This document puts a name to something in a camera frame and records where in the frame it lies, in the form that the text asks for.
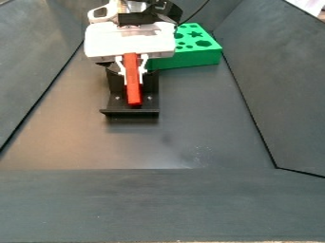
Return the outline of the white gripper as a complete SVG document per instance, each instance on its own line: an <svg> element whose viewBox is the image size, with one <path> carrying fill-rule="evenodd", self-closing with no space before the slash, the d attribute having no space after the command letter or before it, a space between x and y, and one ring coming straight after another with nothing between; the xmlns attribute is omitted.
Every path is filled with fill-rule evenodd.
<svg viewBox="0 0 325 243"><path fill-rule="evenodd" d="M156 22L138 27L118 28L112 22L90 24L85 30L84 53L94 63L112 62L118 67L117 74L126 85L122 54L138 54L138 84L147 73L145 64L149 58L165 58L173 55L173 25Z"/></svg>

